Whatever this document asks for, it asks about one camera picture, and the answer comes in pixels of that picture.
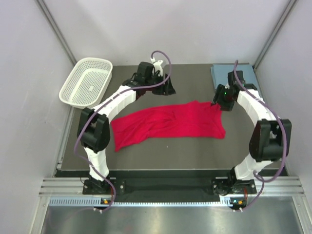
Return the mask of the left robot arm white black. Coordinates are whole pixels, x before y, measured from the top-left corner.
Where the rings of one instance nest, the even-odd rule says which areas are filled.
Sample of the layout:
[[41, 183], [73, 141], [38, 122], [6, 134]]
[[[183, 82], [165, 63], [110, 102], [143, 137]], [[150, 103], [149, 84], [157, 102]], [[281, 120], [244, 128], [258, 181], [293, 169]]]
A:
[[108, 192], [111, 186], [106, 178], [109, 175], [106, 147], [111, 138], [111, 121], [148, 91], [161, 96], [175, 94], [170, 75], [163, 73], [163, 68], [163, 60], [153, 58], [151, 62], [141, 62], [131, 78], [125, 80], [103, 103], [81, 111], [77, 141], [88, 157], [90, 172], [87, 186], [94, 187], [99, 193]]

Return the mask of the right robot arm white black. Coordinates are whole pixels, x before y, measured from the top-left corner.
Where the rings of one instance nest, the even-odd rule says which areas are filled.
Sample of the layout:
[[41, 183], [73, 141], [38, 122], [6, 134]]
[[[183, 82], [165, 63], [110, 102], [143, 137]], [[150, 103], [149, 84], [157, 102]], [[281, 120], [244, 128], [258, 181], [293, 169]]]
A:
[[292, 123], [280, 119], [260, 97], [256, 86], [246, 83], [243, 72], [233, 70], [228, 73], [228, 83], [216, 88], [213, 105], [218, 104], [222, 111], [231, 111], [234, 104], [239, 104], [254, 125], [249, 142], [249, 153], [245, 159], [230, 171], [228, 188], [239, 193], [245, 188], [245, 181], [261, 177], [258, 173], [276, 161], [281, 165], [276, 176], [282, 172], [289, 153]]

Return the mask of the red t shirt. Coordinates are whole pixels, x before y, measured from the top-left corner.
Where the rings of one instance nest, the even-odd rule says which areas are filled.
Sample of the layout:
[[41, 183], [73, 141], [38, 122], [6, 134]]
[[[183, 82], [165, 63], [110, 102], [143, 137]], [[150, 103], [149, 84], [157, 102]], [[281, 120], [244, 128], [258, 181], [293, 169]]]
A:
[[224, 139], [219, 105], [192, 101], [152, 107], [114, 119], [115, 151], [149, 138], [209, 137]]

